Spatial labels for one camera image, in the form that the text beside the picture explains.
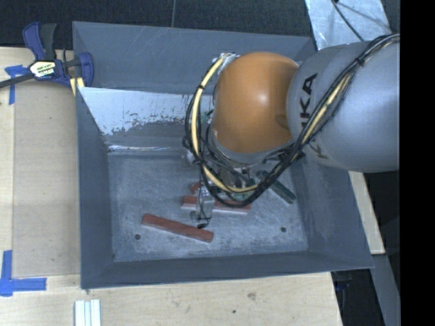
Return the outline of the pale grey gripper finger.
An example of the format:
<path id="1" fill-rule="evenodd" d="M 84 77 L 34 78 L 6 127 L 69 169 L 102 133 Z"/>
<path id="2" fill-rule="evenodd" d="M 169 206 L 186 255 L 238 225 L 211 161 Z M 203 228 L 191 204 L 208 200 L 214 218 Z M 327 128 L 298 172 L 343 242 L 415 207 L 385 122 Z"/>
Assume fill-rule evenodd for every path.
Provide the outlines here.
<path id="1" fill-rule="evenodd" d="M 203 198 L 203 215 L 205 218 L 204 226 L 207 227 L 212 218 L 213 213 L 213 196 L 205 196 Z"/>
<path id="2" fill-rule="evenodd" d="M 197 221 L 206 220 L 205 211 L 204 211 L 204 199 L 203 199 L 203 187 L 202 186 L 200 186 L 198 191 L 197 191 L 196 219 L 197 219 Z"/>

